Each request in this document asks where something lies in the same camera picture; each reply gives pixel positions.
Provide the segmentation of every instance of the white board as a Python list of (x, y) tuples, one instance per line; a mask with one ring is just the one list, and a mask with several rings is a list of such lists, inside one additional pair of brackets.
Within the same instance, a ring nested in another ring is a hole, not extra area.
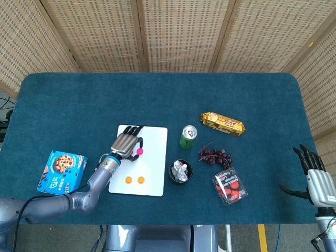
[[(118, 134), (122, 133), (128, 125), (119, 125)], [(110, 180), (109, 192), (162, 196), (164, 184), (164, 170), (166, 161), (167, 128), (143, 127), (138, 134), (143, 138), (143, 154), (131, 162), (122, 160)], [(133, 154), (136, 155), (139, 144), (136, 144)], [(126, 183), (126, 177), (131, 177), (132, 182)]]

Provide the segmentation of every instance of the woven wall panel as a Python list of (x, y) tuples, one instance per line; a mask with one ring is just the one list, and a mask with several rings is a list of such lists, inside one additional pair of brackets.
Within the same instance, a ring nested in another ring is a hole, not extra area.
[(0, 80), (14, 92), (33, 72), (76, 71), (32, 0), (0, 1)]
[(282, 71), (335, 8), (326, 0), (242, 0), (215, 70)]
[(205, 72), (228, 0), (143, 0), (150, 71)]
[(140, 71), (130, 1), (45, 0), (86, 71)]
[(313, 135), (336, 127), (336, 28), (293, 71)]
[(336, 179), (336, 137), (316, 146), (321, 156), (325, 169)]

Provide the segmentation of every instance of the small bowl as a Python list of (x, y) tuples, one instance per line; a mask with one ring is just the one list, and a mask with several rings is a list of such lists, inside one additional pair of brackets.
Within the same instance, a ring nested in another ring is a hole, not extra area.
[(177, 181), (177, 180), (175, 179), (175, 177), (174, 177), (174, 175), (173, 175), (173, 172), (172, 172), (172, 167), (173, 167), (174, 162), (175, 162), (176, 160), (175, 160), (174, 162), (172, 162), (172, 163), (170, 164), (170, 166), (169, 166), (169, 177), (170, 177), (170, 179), (171, 179), (175, 184), (177, 184), (177, 185), (181, 185), (181, 184), (184, 184), (184, 183), (186, 183), (186, 182), (188, 182), (188, 181), (190, 180), (191, 176), (193, 175), (193, 167), (192, 167), (187, 161), (185, 161), (184, 159), (177, 159), (177, 160), (179, 160), (179, 161), (181, 161), (183, 164), (186, 164), (186, 165), (187, 165), (187, 171), (188, 171), (187, 177), (188, 177), (188, 179), (187, 179), (186, 181), (184, 181), (184, 182), (182, 182), (182, 181)]

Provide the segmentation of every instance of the blue table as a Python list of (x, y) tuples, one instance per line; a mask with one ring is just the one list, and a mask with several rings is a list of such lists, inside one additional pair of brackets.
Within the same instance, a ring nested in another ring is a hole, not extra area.
[[(209, 111), (242, 121), (246, 133), (236, 137), (202, 125), (199, 116)], [(175, 185), (166, 171), (162, 197), (110, 194), (106, 188), (92, 214), (69, 213), (54, 223), (314, 222), (315, 209), (308, 201), (278, 187), (281, 183), (304, 190), (305, 177), (291, 148), (303, 143), (315, 149), (298, 83), (287, 73), (29, 75), (0, 151), (0, 196), (37, 195), (51, 150), (87, 156), (85, 183), (100, 155), (109, 151), (120, 124), (167, 127), (166, 165), (177, 158), (188, 160), (192, 179)], [(178, 142), (187, 124), (198, 129), (198, 138), (186, 151)], [(210, 182), (221, 167), (198, 161), (199, 149), (208, 142), (232, 155), (249, 193), (231, 206), (221, 203)]]

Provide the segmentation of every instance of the green can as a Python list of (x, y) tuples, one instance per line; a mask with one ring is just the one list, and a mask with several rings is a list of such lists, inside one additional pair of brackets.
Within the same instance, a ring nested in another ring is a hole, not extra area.
[(192, 125), (187, 125), (182, 130), (182, 135), (180, 139), (180, 147), (188, 150), (193, 146), (197, 137), (197, 129)]

